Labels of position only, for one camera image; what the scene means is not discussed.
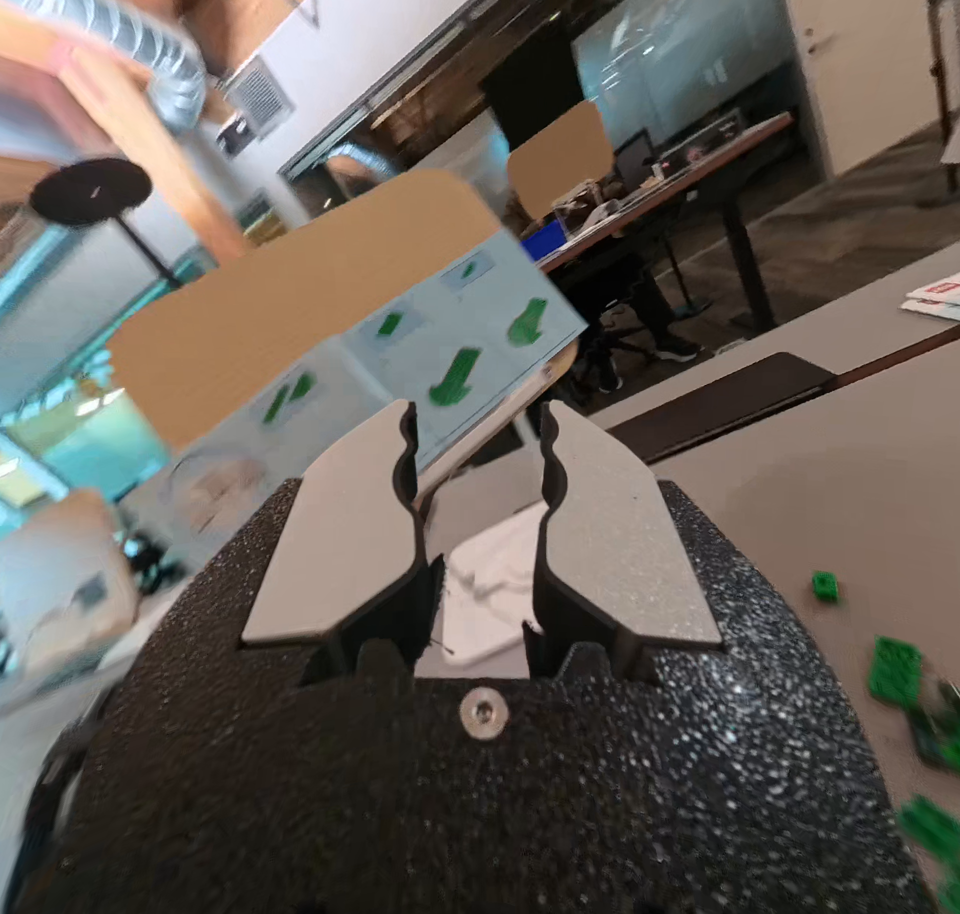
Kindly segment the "small silver duct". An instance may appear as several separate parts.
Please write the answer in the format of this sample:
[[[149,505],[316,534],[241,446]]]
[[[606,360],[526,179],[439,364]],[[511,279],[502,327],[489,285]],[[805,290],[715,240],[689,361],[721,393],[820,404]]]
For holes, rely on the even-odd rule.
[[[358,177],[377,184],[397,176],[398,170],[382,152],[351,140],[332,146],[326,153],[325,164],[342,175]]]

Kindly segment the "white air vent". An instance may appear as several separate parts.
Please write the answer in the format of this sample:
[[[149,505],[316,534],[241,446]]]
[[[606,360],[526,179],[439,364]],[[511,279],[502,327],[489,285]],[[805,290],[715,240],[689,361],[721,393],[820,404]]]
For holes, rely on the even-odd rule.
[[[260,55],[253,56],[224,82],[222,94],[258,139],[268,137],[296,110]]]

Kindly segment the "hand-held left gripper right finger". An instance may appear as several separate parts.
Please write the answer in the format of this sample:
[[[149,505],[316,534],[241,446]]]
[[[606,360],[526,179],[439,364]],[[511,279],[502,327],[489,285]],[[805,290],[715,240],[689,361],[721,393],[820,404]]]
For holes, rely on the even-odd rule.
[[[657,477],[630,449],[560,400],[541,408],[541,495],[533,680],[558,677],[579,645],[618,679],[643,680],[651,649],[714,652],[723,636]]]

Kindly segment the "large silver duct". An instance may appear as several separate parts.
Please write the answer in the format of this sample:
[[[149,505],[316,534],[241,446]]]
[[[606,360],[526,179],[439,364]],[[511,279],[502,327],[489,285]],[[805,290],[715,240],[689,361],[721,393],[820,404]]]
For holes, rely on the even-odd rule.
[[[150,75],[148,98],[174,135],[192,131],[207,102],[208,72],[193,38],[126,0],[1,0],[60,35],[103,48]]]

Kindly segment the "black lego box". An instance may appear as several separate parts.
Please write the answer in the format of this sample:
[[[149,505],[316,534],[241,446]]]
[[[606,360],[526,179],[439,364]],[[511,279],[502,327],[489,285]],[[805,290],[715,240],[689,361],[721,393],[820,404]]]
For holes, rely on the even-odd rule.
[[[677,145],[660,152],[657,161],[665,171],[680,170],[681,167],[695,164],[735,141],[744,133],[746,127],[747,122],[742,110],[734,107],[679,141]]]

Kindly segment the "blue bin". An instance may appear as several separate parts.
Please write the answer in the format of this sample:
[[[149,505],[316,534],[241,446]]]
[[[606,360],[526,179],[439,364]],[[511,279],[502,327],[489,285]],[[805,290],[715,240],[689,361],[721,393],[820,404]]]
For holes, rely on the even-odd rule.
[[[520,238],[521,247],[534,263],[555,255],[567,243],[566,231],[559,220],[552,220]]]

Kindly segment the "black wall panel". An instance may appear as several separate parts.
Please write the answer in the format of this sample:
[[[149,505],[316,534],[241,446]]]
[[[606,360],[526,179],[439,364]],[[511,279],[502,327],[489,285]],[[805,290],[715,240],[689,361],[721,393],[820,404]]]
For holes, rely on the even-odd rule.
[[[543,23],[480,82],[513,152],[585,100],[566,25]]]

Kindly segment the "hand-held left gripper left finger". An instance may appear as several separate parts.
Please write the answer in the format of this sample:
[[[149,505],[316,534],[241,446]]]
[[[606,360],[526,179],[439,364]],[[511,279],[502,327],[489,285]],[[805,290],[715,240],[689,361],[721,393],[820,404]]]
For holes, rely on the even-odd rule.
[[[306,470],[240,646],[304,647],[304,678],[359,673],[383,649],[413,677],[431,644],[443,557],[430,560],[416,506],[416,405],[395,400]]]

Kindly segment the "wooden pillar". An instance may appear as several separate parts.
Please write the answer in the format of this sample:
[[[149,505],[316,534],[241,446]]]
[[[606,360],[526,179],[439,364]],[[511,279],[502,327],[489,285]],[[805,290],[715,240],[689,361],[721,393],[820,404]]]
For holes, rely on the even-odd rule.
[[[145,93],[149,70],[65,22],[2,3],[2,57],[53,75],[220,264],[254,245],[207,187]]]

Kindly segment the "flower print instruction booklet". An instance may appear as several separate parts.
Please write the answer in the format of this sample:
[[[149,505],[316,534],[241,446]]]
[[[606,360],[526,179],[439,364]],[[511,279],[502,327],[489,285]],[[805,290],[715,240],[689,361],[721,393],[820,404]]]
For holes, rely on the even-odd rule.
[[[938,279],[910,291],[906,300],[924,304],[959,306],[959,273]]]

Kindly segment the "long table with black legs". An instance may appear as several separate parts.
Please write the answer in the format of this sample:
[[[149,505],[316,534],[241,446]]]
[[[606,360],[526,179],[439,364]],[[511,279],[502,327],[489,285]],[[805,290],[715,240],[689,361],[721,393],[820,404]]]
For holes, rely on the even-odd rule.
[[[543,259],[536,260],[536,266],[546,274],[551,273],[579,258],[594,245],[624,231],[629,235],[625,237],[623,247],[635,248],[640,232],[631,231],[631,228],[640,224],[642,218],[685,197],[692,190],[701,191],[704,185],[712,185],[730,165],[737,165],[767,140],[787,132],[795,121],[792,112],[783,111],[747,128],[738,137],[696,161],[678,175],[660,182],[640,196],[624,201],[618,211],[606,220],[590,227],[581,236],[566,242]],[[733,318],[732,323],[758,335],[773,331],[778,324],[738,203],[744,184],[743,180],[738,179],[722,185],[711,209],[721,217],[727,247],[749,309],[747,313]]]

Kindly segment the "pile of small lego pieces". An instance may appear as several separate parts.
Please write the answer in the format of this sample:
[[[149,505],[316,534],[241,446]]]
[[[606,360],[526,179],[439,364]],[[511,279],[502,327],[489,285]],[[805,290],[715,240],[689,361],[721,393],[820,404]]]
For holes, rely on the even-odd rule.
[[[815,638],[859,717],[890,795],[894,828],[937,912],[958,912],[958,678],[829,571],[808,586]]]

